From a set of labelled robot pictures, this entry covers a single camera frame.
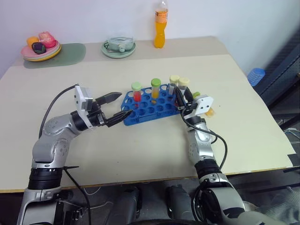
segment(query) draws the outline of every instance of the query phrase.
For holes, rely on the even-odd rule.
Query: green cap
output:
[[[142,89],[142,86],[139,82],[134,82],[134,83],[131,84],[131,88],[134,91],[139,91],[139,90]]]
[[[160,84],[161,84],[161,81],[158,78],[154,78],[154,79],[151,80],[151,86],[152,87],[157,88],[157,87],[160,86]]]
[[[197,96],[200,96],[200,92],[198,92],[198,91],[193,94],[193,98],[195,98]]]

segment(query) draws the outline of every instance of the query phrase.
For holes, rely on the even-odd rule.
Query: blue bottle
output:
[[[247,78],[252,87],[256,86],[261,79],[266,75],[264,69],[254,68],[248,74]]]

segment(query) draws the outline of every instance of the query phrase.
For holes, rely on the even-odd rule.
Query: green placemat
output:
[[[61,51],[51,59],[42,62],[24,60],[24,67],[28,69],[61,67],[81,62],[85,56],[85,46],[80,43],[62,44]]]

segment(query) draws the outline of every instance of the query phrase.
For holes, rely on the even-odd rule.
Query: stacked plates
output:
[[[36,54],[31,48],[25,46],[21,50],[21,55],[25,60],[32,61],[32,62],[40,62],[54,57],[60,52],[60,50],[61,50],[61,44],[58,41],[56,41],[56,45],[52,48],[46,48],[46,52],[43,54]]]

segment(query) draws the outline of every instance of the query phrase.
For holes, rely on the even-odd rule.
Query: blue test tube rack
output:
[[[142,99],[140,102],[134,101],[133,91],[127,92],[122,102],[121,110],[132,109],[133,111],[124,119],[124,124],[130,126],[179,114],[180,112],[177,111],[174,105],[175,94],[169,95],[167,87],[168,84],[160,85],[158,98],[151,97],[151,87],[142,88]]]

